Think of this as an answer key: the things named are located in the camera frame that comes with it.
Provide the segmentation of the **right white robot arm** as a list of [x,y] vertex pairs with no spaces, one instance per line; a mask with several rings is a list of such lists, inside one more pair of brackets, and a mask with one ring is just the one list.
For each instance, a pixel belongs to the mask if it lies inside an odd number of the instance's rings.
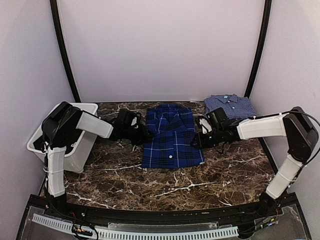
[[255,205],[255,213],[260,217],[266,217],[274,210],[274,201],[320,153],[319,150],[315,150],[319,142],[315,124],[319,124],[319,121],[299,106],[285,112],[246,119],[230,119],[222,108],[218,108],[205,117],[198,118],[197,125],[202,131],[195,134],[191,145],[197,149],[208,149],[220,144],[255,138],[286,138],[287,156],[266,187],[266,198]]

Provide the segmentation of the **dark blue plaid shirt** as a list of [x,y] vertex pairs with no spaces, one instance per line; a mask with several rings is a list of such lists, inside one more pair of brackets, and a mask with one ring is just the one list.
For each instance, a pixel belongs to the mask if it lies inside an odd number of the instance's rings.
[[180,169],[205,163],[203,151],[192,146],[196,129],[190,108],[178,104],[150,108],[146,127],[153,138],[143,145],[142,168]]

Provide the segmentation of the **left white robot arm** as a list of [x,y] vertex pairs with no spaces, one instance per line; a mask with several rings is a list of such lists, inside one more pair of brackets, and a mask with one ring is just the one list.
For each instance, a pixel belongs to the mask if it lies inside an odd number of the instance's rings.
[[114,142],[129,140],[133,146],[150,142],[153,134],[141,123],[141,114],[121,109],[111,121],[82,110],[70,103],[60,103],[42,122],[41,150],[45,154],[46,194],[58,198],[65,194],[64,159],[68,146],[74,144],[79,131]]

